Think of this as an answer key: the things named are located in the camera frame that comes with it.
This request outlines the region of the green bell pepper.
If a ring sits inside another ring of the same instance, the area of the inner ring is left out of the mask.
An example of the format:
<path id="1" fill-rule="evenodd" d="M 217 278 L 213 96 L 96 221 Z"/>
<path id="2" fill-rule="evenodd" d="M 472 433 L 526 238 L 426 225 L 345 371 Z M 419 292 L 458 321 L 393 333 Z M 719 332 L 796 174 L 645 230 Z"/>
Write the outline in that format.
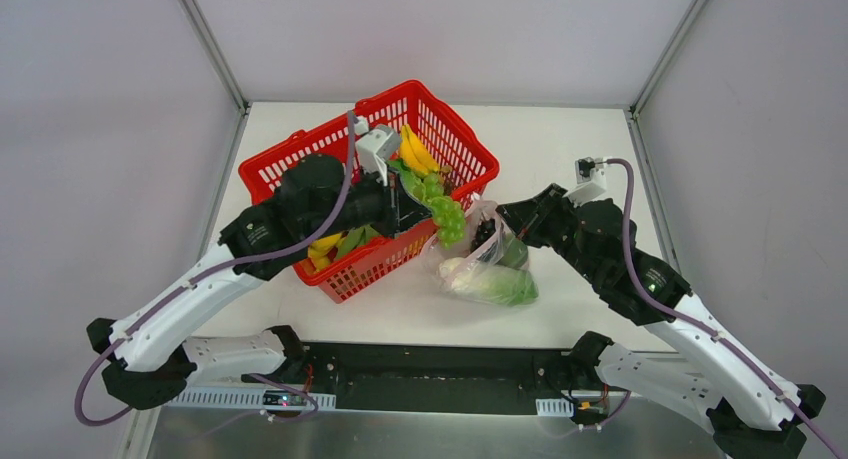
<path id="1" fill-rule="evenodd" d="M 497 265 L 515 269 L 526 270 L 529 263 L 528 247 L 515 236 L 505 236 L 500 244 L 501 257 Z"/>

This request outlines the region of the green grape bunch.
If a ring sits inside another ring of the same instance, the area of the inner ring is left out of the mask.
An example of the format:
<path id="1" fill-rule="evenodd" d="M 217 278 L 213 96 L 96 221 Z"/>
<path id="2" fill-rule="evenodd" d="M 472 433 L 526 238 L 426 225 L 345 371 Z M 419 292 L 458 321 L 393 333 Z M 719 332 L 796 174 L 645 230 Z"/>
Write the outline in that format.
<path id="1" fill-rule="evenodd" d="M 402 170 L 400 179 L 405 190 L 429 210 L 437 227 L 436 235 L 445 248 L 465 238 L 464 210 L 445 192 L 441 174 L 429 173 L 419 177 L 412 171 Z"/>

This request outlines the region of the dark purple grape bunch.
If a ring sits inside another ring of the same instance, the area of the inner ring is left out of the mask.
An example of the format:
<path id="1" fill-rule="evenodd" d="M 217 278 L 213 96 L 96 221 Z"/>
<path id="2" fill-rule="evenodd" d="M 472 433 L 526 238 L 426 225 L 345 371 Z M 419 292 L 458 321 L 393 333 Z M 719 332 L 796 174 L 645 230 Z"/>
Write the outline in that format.
<path id="1" fill-rule="evenodd" d="M 471 241 L 471 251 L 484 253 L 499 242 L 499 225 L 495 218 L 481 220 Z"/>

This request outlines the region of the red plastic shopping basket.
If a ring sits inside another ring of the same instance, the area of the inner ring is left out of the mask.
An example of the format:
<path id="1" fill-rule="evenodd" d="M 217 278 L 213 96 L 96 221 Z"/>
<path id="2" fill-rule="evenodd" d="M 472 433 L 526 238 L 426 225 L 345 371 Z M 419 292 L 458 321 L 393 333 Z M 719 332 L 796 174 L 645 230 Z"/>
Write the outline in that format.
<path id="1" fill-rule="evenodd" d="M 497 158 L 471 127 L 417 80 L 362 99 L 354 111 L 370 124 L 409 126 L 435 161 L 449 167 L 446 183 L 452 188 L 452 198 L 464 209 L 469 208 L 472 196 L 482 194 L 499 173 Z M 311 130 L 282 137 L 277 144 L 243 161 L 238 173 L 252 202 L 259 203 L 272 195 L 283 173 L 304 157 L 321 153 L 345 160 L 346 141 L 347 121 L 338 116 Z M 304 284 L 342 303 L 418 256 L 435 231 L 434 223 L 425 220 L 395 239 L 374 238 L 323 270 L 317 270 L 308 259 L 292 268 Z"/>

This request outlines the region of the clear zip top bag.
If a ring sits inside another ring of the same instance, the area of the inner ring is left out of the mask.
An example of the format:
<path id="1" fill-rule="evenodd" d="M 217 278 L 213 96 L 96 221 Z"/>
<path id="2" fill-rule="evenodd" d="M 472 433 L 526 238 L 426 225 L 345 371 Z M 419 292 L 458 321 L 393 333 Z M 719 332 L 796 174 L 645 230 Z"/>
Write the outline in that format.
<path id="1" fill-rule="evenodd" d="M 469 209 L 465 213 L 465 238 L 462 239 L 457 244 L 445 248 L 442 243 L 439 241 L 436 235 L 432 236 L 424 245 L 421 251 L 421 258 L 423 260 L 423 267 L 425 270 L 434 278 L 434 281 L 438 283 L 440 289 L 448 294 L 450 294 L 443 286 L 442 280 L 438 275 L 438 266 L 441 262 L 451 259 L 451 258 L 464 258 L 466 261 L 479 261 L 490 264 L 497 264 L 498 259 L 501 257 L 499 252 L 500 244 L 502 239 L 505 236 L 515 236 L 514 233 L 506 226 L 503 219 L 496 212 L 497 203 L 490 200 L 485 200 L 481 198 L 479 195 L 474 194 L 472 196 L 472 202 L 470 204 Z M 471 241 L 474 237 L 475 231 L 477 229 L 478 224 L 481 220 L 495 218 L 499 225 L 499 242 L 498 244 L 486 251 L 484 253 L 480 252 L 472 252 L 471 251 Z M 530 271 L 530 259 L 528 263 L 527 271 Z"/>

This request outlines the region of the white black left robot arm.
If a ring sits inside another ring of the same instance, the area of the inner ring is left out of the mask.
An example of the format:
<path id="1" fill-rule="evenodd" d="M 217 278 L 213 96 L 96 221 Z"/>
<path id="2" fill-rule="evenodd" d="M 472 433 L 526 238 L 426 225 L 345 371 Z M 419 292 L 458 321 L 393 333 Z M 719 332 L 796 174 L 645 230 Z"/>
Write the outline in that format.
<path id="1" fill-rule="evenodd" d="M 353 180 L 335 157 L 312 154 L 283 175 L 272 195 L 243 210 L 193 270 L 159 298 L 122 320 L 87 329 L 106 361 L 107 393 L 136 410 L 161 406 L 187 387 L 224 377 L 297 381 L 306 353 L 294 330 L 274 326 L 252 336 L 200 337 L 225 306 L 307 256 L 315 241 L 369 226 L 394 238 L 430 217 L 397 172 Z"/>

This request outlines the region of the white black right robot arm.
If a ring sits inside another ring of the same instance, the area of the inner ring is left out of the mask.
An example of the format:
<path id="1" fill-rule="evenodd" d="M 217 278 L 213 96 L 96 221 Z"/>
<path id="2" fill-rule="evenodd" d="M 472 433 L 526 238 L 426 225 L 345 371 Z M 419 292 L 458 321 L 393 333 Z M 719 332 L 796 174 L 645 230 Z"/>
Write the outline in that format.
<path id="1" fill-rule="evenodd" d="M 599 382 L 643 396 L 701 427 L 731 458 L 797 458 L 800 426 L 826 400 L 753 358 L 707 310 L 691 285 L 660 258 L 634 245 L 636 225 L 611 199 L 575 205 L 556 184 L 497 208 L 527 246 L 551 248 L 607 306 L 670 345 L 696 370 L 670 369 L 595 332 L 585 333 L 567 363 L 583 389 Z"/>

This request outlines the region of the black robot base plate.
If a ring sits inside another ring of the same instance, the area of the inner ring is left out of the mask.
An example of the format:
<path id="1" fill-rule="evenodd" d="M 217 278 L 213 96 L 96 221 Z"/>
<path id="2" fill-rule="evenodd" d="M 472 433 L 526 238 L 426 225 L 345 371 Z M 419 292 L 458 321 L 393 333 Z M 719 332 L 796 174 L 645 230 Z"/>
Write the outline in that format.
<path id="1" fill-rule="evenodd" d="M 269 374 L 311 382 L 343 410 L 534 415 L 539 399 L 603 385 L 568 349 L 307 342 L 291 366 Z"/>

